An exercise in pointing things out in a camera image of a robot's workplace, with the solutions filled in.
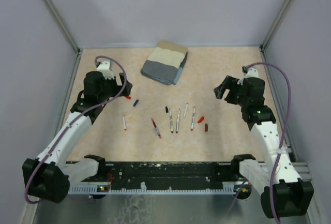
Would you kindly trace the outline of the red clear pen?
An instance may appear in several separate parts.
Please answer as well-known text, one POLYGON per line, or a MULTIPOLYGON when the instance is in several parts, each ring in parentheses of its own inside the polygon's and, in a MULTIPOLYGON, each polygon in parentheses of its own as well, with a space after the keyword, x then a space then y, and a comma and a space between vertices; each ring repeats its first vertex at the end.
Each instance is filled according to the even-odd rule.
POLYGON ((157 127, 157 125, 156 125, 154 119, 151 118, 151 121, 152 121, 152 123, 153 123, 153 127, 154 127, 154 130, 155 130, 157 136, 159 137, 159 139, 161 139, 162 137, 161 137, 160 131, 159 131, 159 129, 158 129, 158 127, 157 127))

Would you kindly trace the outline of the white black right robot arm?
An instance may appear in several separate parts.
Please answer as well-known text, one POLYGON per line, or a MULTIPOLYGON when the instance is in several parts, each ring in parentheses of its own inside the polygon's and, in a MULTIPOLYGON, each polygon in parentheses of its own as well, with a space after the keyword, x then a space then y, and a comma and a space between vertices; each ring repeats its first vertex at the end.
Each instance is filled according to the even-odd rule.
POLYGON ((216 88, 216 98, 241 107, 242 118, 258 141, 263 152, 266 169, 250 154, 236 155, 232 160, 231 174, 236 180, 247 179, 259 193, 267 218, 305 215, 314 188, 303 181, 290 160, 285 147, 280 145, 276 118, 264 103, 265 82, 258 77, 243 80, 226 76, 216 88))

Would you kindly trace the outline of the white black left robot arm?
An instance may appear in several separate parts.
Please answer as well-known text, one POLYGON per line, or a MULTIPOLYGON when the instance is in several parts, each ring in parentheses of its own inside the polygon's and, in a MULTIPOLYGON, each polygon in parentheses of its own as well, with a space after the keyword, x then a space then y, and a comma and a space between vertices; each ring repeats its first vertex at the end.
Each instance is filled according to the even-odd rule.
POLYGON ((90 71, 83 80, 64 125, 51 143, 35 158, 22 165, 25 184, 24 198, 29 204, 43 200, 62 202, 70 187, 92 177, 101 181, 107 177, 106 160, 97 155, 86 155, 71 168, 65 166, 69 155, 82 136, 94 124, 108 103, 130 95, 132 84, 125 71, 119 73, 118 85, 112 71, 90 71))

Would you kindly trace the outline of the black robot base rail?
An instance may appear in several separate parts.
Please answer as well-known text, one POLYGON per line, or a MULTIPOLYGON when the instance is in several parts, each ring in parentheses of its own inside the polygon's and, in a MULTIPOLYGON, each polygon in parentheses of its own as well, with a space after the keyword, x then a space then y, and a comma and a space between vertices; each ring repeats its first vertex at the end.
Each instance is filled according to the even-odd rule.
POLYGON ((249 182, 229 162, 107 162, 101 176, 69 189, 71 195, 235 195, 245 199, 249 182))

